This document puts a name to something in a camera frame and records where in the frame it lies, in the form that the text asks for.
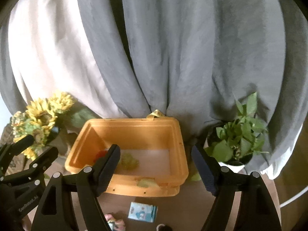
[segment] silver screw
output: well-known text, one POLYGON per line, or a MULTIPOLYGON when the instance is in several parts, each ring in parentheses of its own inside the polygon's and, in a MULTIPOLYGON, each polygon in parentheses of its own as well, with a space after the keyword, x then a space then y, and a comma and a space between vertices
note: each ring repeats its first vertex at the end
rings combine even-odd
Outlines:
POLYGON ((229 169, 228 167, 226 167, 226 166, 221 167, 220 170, 221 170, 222 172, 224 172, 224 173, 228 173, 228 172, 230 171, 230 169, 229 169))
POLYGON ((252 172, 252 176, 258 178, 260 174, 258 172, 252 172))
POLYGON ((92 167, 85 167, 84 172, 85 173, 90 173, 92 171, 92 167))
POLYGON ((54 177, 54 178, 58 178, 60 175, 61 175, 60 172, 55 172, 55 173, 53 174, 53 177, 54 177))

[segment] gray curtain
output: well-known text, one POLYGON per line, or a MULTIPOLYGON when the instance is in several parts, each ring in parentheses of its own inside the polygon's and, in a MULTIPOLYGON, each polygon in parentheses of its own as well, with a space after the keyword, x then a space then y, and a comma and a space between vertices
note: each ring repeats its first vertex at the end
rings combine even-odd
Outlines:
POLYGON ((107 88, 128 116, 159 109, 180 121, 187 141, 217 120, 232 120, 234 97, 257 91, 270 154, 254 157, 247 170, 265 169, 294 140, 307 113, 308 30, 292 0, 78 4, 107 88))
POLYGON ((26 109, 20 91, 17 87, 10 62, 8 42, 9 17, 0 27, 0 93, 8 110, 13 115, 26 109))

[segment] wooden floor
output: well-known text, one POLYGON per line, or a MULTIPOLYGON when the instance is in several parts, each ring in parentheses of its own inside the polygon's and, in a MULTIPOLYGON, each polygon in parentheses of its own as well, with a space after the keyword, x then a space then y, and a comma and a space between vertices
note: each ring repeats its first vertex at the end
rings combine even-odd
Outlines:
MULTIPOLYGON (((290 199, 308 186, 308 118, 295 149, 283 171, 275 179, 280 203, 290 199)), ((308 211, 308 192, 281 208, 282 230, 290 231, 301 215, 308 211)))

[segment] orange container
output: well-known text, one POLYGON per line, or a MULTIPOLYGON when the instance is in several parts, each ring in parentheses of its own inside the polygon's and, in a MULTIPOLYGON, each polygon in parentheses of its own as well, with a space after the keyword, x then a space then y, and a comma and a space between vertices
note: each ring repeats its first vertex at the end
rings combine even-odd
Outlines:
POLYGON ((93 165, 96 154, 117 144, 139 160, 139 167, 128 171, 119 165, 107 192, 136 197, 166 197, 179 193, 188 177, 185 150, 178 121, 172 117, 151 119, 93 119, 86 122, 65 168, 78 173, 93 165), (157 185, 137 186, 141 179, 154 179, 157 185))

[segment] small blue box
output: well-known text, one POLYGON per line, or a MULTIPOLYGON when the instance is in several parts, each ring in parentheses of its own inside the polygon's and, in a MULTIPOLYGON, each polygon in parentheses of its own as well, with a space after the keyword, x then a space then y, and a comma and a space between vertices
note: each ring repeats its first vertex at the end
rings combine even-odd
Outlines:
POLYGON ((156 218, 156 212, 156 206, 132 202, 128 218, 137 221, 154 222, 156 218))

